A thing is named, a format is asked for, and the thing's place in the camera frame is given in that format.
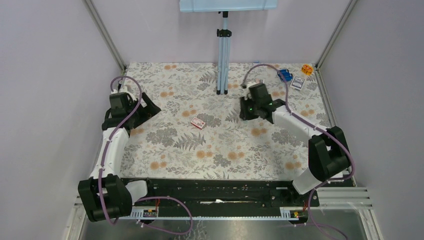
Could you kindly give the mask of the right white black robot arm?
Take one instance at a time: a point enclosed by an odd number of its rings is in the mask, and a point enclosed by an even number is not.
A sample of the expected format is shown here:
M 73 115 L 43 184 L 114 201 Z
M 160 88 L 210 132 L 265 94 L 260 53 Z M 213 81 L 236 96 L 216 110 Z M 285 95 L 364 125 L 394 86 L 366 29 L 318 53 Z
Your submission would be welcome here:
M 324 128 L 309 122 L 291 110 L 286 101 L 272 99 L 265 84 L 251 85 L 239 102 L 242 120 L 267 120 L 287 130 L 308 148 L 308 167 L 292 181 L 292 189 L 286 193 L 291 205 L 301 205 L 307 199 L 306 193 L 322 183 L 332 178 L 341 180 L 339 173 L 351 167 L 352 157 L 339 127 Z

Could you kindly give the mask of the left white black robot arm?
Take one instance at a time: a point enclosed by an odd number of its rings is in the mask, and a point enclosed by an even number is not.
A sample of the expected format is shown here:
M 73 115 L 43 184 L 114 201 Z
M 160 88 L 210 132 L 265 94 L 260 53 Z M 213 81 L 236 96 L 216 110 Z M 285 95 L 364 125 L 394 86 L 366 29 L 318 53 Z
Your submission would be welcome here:
M 129 216 L 138 200 L 148 206 L 155 200 L 155 192 L 145 180 L 124 183 L 120 177 L 121 163 L 131 130 L 139 127 L 161 109 L 146 93 L 135 98 L 128 92 L 112 93 L 110 108 L 101 125 L 102 143 L 94 168 L 86 180 L 78 183 L 78 193 L 91 222 Z

